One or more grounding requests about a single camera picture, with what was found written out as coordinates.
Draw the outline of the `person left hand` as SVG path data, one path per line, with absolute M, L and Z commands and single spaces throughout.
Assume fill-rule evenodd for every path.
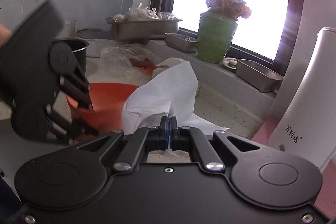
M 3 24 L 0 24 L 0 47 L 6 44 L 12 36 L 13 33 L 11 30 L 9 30 Z

